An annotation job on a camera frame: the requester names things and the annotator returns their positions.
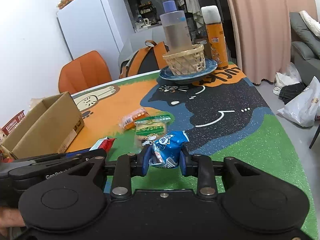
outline backpack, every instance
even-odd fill
[[[163,41],[157,44],[147,40],[145,45],[146,47],[139,49],[133,56],[122,62],[119,78],[159,70],[168,65],[162,58],[162,55],[168,51]]]

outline gray sofa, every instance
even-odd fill
[[[299,13],[290,13],[292,39],[291,57],[302,82],[310,84],[313,76],[320,80],[320,39],[306,26]]]

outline curtain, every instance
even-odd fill
[[[315,0],[228,0],[238,65],[255,84],[271,82],[290,62],[290,11],[317,19]]]

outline clear bottle with purple cap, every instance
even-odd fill
[[[168,45],[170,53],[192,49],[184,11],[177,11],[173,0],[162,4],[166,13],[160,15],[160,19],[167,39],[166,45]]]

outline orange spray can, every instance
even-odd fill
[[[228,67],[228,55],[219,10],[217,6],[211,5],[201,7],[201,11],[207,28],[212,59],[218,63],[217,69],[225,69]]]

